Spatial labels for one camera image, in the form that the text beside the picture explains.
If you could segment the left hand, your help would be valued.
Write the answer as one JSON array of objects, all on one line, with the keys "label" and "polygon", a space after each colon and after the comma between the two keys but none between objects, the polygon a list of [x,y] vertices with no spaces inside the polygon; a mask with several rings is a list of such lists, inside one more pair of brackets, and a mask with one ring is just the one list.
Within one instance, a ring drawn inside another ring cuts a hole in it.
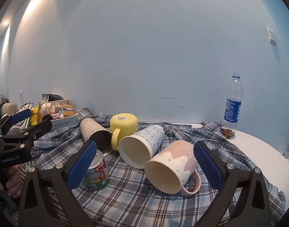
[{"label": "left hand", "polygon": [[[22,193],[21,171],[18,166],[9,168],[10,179],[6,182],[7,194],[10,197],[18,198]],[[3,190],[3,185],[0,183],[0,191]]]}]

